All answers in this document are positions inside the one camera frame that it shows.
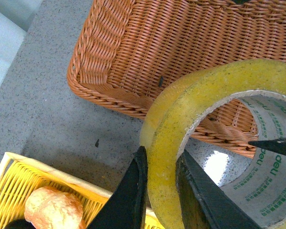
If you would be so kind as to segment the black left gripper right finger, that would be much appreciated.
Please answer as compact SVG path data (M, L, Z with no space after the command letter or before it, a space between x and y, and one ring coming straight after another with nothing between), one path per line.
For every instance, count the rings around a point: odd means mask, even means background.
M176 188L186 229L259 229L185 150L176 161Z

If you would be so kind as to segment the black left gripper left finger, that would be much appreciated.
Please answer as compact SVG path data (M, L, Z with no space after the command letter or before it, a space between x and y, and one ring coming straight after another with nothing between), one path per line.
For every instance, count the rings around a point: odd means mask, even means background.
M146 216L147 171L146 150L144 146L140 146L117 189L87 228L143 229Z

